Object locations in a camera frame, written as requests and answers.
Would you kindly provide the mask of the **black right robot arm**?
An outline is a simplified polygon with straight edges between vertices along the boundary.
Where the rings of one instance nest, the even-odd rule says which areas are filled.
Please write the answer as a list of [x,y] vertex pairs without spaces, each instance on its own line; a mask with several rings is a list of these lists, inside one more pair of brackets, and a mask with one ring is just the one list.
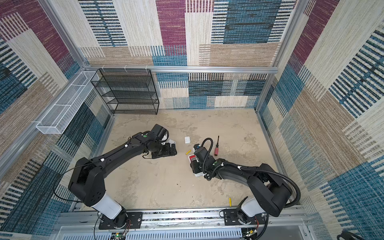
[[233,219],[236,224],[249,225],[258,215],[278,217],[283,209],[296,205],[301,199],[299,186],[289,177],[277,173],[268,164],[249,167],[231,163],[225,159],[216,159],[211,155],[213,144],[204,147],[207,141],[193,147],[195,157],[191,168],[195,175],[203,176],[207,181],[216,178],[230,180],[247,186],[253,196],[244,198],[234,213],[226,212],[224,217]]

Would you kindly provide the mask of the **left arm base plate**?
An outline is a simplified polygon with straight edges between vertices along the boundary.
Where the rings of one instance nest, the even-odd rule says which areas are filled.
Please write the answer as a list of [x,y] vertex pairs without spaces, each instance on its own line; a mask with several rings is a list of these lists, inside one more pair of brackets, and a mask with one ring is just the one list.
[[143,212],[122,212],[115,219],[111,220],[102,215],[99,230],[125,230],[139,229],[142,224]]

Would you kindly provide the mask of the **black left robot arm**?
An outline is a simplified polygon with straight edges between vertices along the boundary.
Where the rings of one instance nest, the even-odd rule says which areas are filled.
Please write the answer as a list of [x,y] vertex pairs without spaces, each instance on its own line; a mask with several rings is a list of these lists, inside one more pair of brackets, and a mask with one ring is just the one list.
[[76,162],[68,189],[84,205],[92,207],[101,215],[101,230],[124,229],[135,222],[126,209],[111,198],[105,187],[105,178],[128,160],[151,154],[164,158],[177,154],[176,145],[170,144],[169,131],[156,124],[152,130],[131,136],[121,146],[92,159],[81,158]]

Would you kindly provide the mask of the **red and white remote control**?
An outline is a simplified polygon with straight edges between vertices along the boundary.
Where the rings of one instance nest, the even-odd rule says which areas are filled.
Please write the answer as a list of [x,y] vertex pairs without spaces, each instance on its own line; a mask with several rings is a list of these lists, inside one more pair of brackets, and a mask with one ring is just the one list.
[[188,159],[190,161],[190,167],[192,169],[193,174],[196,177],[203,176],[204,175],[202,170],[203,163],[201,163],[195,155],[188,155]]

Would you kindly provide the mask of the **pink handled screwdriver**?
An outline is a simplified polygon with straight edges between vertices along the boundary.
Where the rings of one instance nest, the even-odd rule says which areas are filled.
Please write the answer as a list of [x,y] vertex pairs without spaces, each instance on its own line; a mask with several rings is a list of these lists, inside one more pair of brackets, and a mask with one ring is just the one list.
[[215,151],[214,151],[214,156],[218,156],[218,154],[219,154],[219,139],[220,139],[220,137],[218,136]]

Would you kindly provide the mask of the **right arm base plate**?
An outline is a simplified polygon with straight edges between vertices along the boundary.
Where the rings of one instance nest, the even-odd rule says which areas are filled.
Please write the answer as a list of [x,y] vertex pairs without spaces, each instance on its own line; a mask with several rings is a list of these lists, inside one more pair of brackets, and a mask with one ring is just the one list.
[[219,211],[219,216],[224,219],[225,226],[237,225],[264,225],[266,215],[258,214],[254,217],[248,217],[245,213],[236,209],[223,209]]

